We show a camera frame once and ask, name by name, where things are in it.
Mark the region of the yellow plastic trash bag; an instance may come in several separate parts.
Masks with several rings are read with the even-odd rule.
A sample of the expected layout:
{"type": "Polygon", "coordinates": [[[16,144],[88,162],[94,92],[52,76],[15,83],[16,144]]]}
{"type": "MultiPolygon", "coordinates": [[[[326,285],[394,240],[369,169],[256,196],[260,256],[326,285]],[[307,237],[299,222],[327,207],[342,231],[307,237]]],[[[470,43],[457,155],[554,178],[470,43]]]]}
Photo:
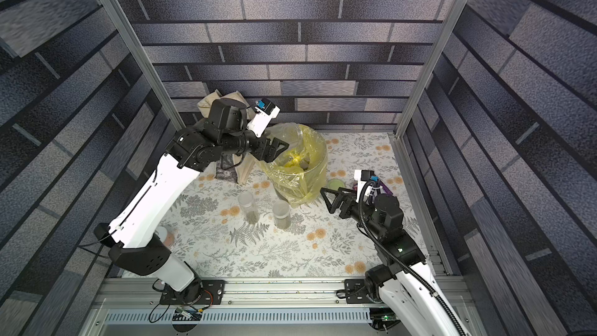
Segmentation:
{"type": "Polygon", "coordinates": [[[270,139],[289,144],[272,163],[260,162],[260,168],[275,191],[292,208],[313,202],[326,185],[327,144],[323,135],[303,124],[277,124],[266,131],[270,139]]]}

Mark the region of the small clear bean jar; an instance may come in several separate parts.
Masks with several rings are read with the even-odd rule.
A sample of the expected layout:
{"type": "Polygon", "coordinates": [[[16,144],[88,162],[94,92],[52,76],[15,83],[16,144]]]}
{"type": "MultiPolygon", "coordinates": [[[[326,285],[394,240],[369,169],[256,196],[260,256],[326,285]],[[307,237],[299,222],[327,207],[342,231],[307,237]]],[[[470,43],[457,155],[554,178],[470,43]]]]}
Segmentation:
{"type": "Polygon", "coordinates": [[[291,224],[291,208],[285,201],[277,201],[272,206],[275,225],[280,230],[286,230],[291,224]]]}

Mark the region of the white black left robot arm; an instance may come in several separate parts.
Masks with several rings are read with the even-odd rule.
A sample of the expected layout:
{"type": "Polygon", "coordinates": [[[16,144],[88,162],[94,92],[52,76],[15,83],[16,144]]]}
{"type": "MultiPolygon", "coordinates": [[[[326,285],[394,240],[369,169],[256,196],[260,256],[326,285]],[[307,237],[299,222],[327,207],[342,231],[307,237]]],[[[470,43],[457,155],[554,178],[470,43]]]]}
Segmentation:
{"type": "Polygon", "coordinates": [[[209,292],[199,275],[172,254],[155,230],[182,191],[224,155],[274,162],[289,144],[264,132],[280,109],[269,99],[253,107],[237,100],[215,100],[207,117],[176,132],[154,173],[129,205],[94,234],[108,247],[110,260],[136,275],[152,275],[164,284],[162,304],[192,306],[209,292]]]}

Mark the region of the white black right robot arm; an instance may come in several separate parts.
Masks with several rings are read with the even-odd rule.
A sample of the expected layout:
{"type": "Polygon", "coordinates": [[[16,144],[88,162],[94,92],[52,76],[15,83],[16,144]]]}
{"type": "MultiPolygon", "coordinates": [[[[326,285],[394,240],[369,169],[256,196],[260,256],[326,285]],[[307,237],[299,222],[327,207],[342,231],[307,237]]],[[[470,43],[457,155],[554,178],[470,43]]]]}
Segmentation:
{"type": "Polygon", "coordinates": [[[470,334],[449,304],[414,239],[404,229],[404,212],[396,196],[377,188],[368,197],[348,188],[320,191],[328,212],[354,219],[370,239],[381,263],[350,280],[336,295],[347,303],[374,303],[370,325],[388,331],[399,324],[412,335],[470,334]]]}

